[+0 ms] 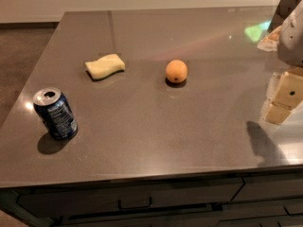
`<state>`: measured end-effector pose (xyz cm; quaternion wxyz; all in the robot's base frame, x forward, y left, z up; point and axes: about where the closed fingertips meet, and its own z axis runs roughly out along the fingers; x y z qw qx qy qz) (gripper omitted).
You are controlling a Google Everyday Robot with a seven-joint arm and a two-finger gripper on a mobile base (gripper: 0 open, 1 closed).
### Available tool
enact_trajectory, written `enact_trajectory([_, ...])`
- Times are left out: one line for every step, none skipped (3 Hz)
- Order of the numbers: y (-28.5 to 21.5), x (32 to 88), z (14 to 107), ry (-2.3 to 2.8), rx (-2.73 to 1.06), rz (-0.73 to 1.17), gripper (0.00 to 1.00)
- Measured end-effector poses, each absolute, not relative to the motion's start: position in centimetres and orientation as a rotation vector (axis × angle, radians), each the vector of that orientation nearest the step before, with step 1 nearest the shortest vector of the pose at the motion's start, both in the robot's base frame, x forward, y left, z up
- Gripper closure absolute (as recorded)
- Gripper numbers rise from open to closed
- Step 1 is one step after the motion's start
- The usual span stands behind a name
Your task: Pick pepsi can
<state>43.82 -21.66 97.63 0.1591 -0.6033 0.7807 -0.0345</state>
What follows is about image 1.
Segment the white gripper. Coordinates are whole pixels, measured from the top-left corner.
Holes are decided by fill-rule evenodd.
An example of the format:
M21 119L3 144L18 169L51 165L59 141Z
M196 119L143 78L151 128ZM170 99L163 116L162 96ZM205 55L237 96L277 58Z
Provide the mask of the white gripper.
M303 1L281 26L277 54L279 59L287 64L303 66ZM302 101L303 71L274 73L266 92L264 120L280 125Z

